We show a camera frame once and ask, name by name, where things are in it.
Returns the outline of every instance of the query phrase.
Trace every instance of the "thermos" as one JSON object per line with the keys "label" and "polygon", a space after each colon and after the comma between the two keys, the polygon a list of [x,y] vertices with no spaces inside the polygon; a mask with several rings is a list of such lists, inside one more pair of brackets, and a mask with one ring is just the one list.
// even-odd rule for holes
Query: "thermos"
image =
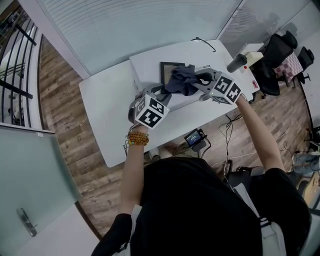
{"label": "thermos", "polygon": [[238,54],[237,56],[234,57],[233,61],[226,67],[226,69],[230,72],[233,73],[237,69],[241,68],[242,66],[247,64],[247,57],[244,56],[243,54]]}

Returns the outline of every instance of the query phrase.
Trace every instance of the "person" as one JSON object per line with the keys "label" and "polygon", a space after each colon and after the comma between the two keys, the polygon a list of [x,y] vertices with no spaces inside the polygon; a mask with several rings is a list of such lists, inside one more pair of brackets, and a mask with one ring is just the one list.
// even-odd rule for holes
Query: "person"
{"label": "person", "polygon": [[[280,227],[286,254],[298,255],[310,228],[309,208],[284,172],[265,124],[242,95],[236,105],[265,170],[253,204]],[[118,215],[92,256],[257,256],[263,255],[262,240],[260,218],[204,159],[175,156],[144,168],[144,145],[133,144],[122,173]]]}

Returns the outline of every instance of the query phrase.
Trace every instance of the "small screen device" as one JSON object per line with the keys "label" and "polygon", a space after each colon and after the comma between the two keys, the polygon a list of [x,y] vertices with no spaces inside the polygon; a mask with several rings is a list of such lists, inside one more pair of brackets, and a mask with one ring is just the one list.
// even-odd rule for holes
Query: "small screen device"
{"label": "small screen device", "polygon": [[[186,66],[185,63],[179,62],[160,62],[161,84],[167,85],[171,78],[171,71],[178,66]],[[169,93],[165,88],[161,89],[162,94]],[[172,94],[180,94],[180,91],[171,92]]]}
{"label": "small screen device", "polygon": [[184,139],[188,143],[189,147],[192,147],[203,141],[206,137],[207,135],[204,135],[201,129],[194,129],[187,136],[185,136]]}

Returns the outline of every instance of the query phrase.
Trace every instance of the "glass door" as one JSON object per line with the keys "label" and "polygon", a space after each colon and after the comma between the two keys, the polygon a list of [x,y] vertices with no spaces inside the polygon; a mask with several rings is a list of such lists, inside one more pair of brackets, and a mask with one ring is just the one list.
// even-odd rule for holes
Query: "glass door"
{"label": "glass door", "polygon": [[0,255],[12,256],[80,197],[54,133],[0,124]]}

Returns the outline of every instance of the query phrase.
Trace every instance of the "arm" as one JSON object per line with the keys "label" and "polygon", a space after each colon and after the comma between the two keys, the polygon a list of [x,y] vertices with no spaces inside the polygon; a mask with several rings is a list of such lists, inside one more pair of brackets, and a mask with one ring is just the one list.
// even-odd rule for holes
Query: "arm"
{"label": "arm", "polygon": [[[138,126],[133,131],[146,134],[148,128]],[[131,214],[134,206],[140,204],[144,188],[144,148],[143,145],[133,145],[128,149],[122,171],[119,214]]]}
{"label": "arm", "polygon": [[256,152],[267,171],[271,168],[285,169],[277,142],[266,125],[241,95],[236,104],[249,130]]}

